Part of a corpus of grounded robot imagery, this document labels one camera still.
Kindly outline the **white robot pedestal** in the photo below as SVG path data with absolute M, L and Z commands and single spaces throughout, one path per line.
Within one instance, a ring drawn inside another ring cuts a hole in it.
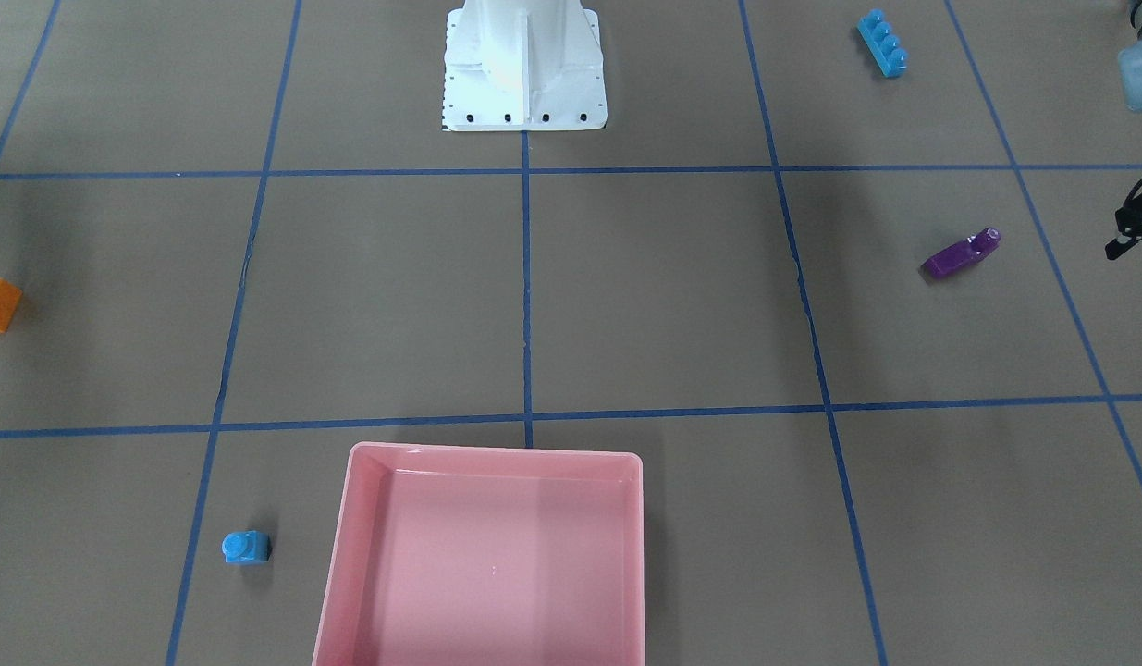
M 445 27 L 442 130 L 606 126 L 600 17 L 579 1 L 465 1 Z

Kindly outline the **purple sloped block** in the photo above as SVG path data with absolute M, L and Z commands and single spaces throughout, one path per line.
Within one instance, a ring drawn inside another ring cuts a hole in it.
M 989 257 L 1002 246 L 1002 233 L 997 228 L 982 228 L 976 235 L 957 241 L 923 260 L 920 268 L 930 278 L 944 279 L 972 268 Z

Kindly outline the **long blue block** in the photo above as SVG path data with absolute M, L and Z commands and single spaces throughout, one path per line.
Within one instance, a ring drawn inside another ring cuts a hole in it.
M 887 14 L 872 8 L 858 19 L 855 29 L 884 79 L 900 79 L 904 75 L 909 55 L 899 35 L 893 32 Z

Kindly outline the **small blue block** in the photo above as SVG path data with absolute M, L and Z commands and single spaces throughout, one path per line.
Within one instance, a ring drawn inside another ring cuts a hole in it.
M 232 532 L 220 545 L 223 561 L 230 565 L 259 565 L 270 561 L 271 540 L 257 530 Z

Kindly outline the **pink plastic box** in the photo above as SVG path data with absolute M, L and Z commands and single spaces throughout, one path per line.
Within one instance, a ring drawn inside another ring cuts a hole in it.
M 643 665 L 633 452 L 351 448 L 315 665 Z

